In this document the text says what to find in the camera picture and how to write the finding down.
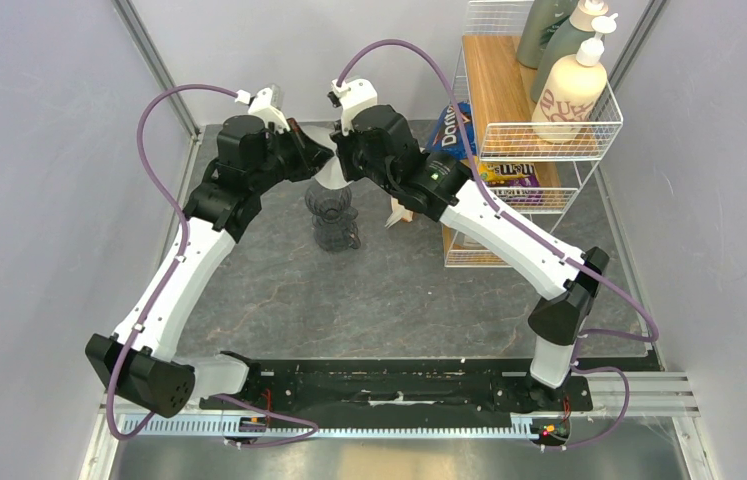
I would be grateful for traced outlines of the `clear glass carafe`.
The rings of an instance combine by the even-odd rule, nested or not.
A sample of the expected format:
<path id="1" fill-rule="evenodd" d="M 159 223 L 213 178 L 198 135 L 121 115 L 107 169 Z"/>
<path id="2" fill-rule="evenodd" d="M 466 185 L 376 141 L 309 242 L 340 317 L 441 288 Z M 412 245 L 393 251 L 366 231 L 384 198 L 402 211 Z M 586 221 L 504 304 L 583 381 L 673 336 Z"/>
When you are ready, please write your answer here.
<path id="1" fill-rule="evenodd" d="M 337 253 L 361 247 L 358 226 L 352 217 L 327 221 L 325 218 L 314 216 L 312 224 L 314 240 L 326 252 Z"/>

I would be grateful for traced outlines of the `dark transparent coffee dripper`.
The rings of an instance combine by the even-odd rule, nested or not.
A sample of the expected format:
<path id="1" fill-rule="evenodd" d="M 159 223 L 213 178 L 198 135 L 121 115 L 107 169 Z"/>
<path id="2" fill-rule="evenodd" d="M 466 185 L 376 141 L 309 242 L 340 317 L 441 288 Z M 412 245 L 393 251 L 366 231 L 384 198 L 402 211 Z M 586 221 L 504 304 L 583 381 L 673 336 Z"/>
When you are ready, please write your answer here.
<path id="1" fill-rule="evenodd" d="M 306 207 L 316 228 L 344 227 L 354 222 L 358 212 L 352 199 L 349 187 L 328 189 L 318 182 L 311 183 L 305 192 Z"/>

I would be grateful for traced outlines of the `white paper coffee filter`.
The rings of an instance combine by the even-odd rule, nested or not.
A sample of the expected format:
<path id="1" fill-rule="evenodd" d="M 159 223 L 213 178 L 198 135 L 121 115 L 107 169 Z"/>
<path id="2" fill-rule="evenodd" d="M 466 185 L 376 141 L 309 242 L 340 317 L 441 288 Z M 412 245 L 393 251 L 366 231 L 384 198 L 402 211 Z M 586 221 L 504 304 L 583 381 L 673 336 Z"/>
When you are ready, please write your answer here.
<path id="1" fill-rule="evenodd" d="M 303 125 L 302 130 L 318 144 L 329 148 L 332 156 L 324 167 L 314 175 L 314 179 L 324 188 L 329 190 L 341 190 L 350 185 L 344 178 L 342 166 L 337 157 L 337 145 L 330 138 L 331 131 L 326 127 L 315 125 Z"/>

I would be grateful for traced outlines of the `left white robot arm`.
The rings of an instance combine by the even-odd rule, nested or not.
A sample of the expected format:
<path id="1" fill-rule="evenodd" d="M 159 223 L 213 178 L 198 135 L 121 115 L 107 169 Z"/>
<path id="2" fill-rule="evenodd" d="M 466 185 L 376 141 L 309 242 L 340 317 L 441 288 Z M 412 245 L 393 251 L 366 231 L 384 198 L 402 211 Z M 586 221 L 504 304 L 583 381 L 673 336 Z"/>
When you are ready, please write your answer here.
<path id="1" fill-rule="evenodd" d="M 180 358 L 179 339 L 221 263 L 262 210 L 262 196 L 287 182 L 324 181 L 340 168 L 324 127 L 285 127 L 251 115 L 228 119 L 217 154 L 184 206 L 174 241 L 146 290 L 110 335 L 94 334 L 85 355 L 105 386 L 106 412 L 125 400 L 163 418 L 192 402 L 225 394 L 256 405 L 263 383 L 236 354 Z"/>

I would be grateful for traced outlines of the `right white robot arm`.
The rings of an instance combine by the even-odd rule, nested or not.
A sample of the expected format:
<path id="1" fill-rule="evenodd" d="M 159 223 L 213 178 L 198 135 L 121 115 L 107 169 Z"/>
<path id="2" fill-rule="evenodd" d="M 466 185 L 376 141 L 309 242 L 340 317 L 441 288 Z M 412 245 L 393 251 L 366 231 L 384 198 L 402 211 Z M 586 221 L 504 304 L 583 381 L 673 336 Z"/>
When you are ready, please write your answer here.
<path id="1" fill-rule="evenodd" d="M 577 335 L 599 290 L 575 265 L 602 271 L 606 253 L 554 238 L 491 197 L 463 161 L 421 150 L 407 120 L 389 105 L 367 108 L 348 125 L 337 123 L 330 138 L 346 181 L 366 178 L 408 210 L 466 234 L 534 287 L 540 299 L 528 318 L 536 342 L 526 395 L 540 409 L 561 402 Z"/>

